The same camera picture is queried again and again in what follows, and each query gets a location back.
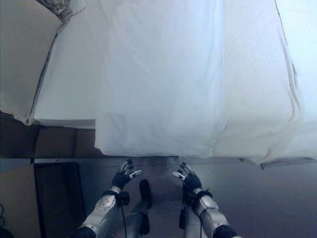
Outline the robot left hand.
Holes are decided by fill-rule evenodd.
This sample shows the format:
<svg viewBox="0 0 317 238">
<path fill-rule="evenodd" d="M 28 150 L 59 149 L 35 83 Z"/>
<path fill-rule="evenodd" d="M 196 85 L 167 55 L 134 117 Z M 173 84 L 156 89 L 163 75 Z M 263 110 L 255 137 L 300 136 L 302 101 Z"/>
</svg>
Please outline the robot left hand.
<svg viewBox="0 0 317 238">
<path fill-rule="evenodd" d="M 125 161 L 112 179 L 111 191 L 120 194 L 131 179 L 139 176 L 142 172 L 140 169 L 134 170 L 133 161 L 131 159 Z"/>
</svg>

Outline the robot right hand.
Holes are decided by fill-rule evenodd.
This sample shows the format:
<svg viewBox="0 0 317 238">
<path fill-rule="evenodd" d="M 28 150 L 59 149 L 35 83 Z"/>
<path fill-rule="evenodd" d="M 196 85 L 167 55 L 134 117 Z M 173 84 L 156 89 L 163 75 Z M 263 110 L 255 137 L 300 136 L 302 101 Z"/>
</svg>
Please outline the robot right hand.
<svg viewBox="0 0 317 238">
<path fill-rule="evenodd" d="M 202 184 L 194 170 L 185 162 L 180 164 L 180 169 L 174 171 L 173 176 L 182 180 L 185 192 L 198 193 L 202 191 Z"/>
</svg>

